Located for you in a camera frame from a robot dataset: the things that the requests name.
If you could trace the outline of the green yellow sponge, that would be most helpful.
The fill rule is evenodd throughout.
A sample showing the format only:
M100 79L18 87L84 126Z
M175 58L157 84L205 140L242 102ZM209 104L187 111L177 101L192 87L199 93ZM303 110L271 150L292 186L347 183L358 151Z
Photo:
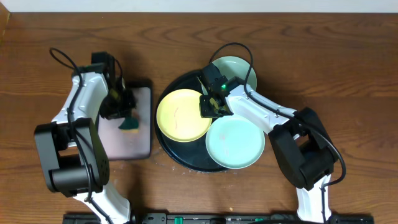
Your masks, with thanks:
M123 133L138 133L139 121L132 116L125 117L124 121L119 125L118 129Z

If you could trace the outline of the yellow plate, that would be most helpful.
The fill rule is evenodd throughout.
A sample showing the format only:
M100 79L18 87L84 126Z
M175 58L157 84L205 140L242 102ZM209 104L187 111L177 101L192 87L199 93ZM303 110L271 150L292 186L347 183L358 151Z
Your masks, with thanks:
M175 90L159 103L156 121L161 132L177 142L191 142L201 138L209 130L212 119L202 118L200 97L191 89Z

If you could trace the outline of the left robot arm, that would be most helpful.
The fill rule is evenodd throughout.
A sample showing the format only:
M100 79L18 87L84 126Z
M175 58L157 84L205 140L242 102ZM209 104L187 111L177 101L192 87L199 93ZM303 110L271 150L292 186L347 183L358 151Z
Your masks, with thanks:
M130 201L109 181L109 159L97 122L123 119L135 107L132 91L115 70L119 62L72 66L72 89L59 114L35 128L34 139L51 192L84 203L100 223L133 223Z

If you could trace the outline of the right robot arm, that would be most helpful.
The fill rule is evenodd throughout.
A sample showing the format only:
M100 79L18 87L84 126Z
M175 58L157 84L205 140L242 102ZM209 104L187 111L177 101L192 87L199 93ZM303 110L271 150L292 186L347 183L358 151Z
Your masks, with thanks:
M268 136L279 169L296 188L301 221L331 218L328 188L344 179L331 180L335 163L344 160L314 110L286 108L239 83L214 85L199 100L202 117L239 116Z

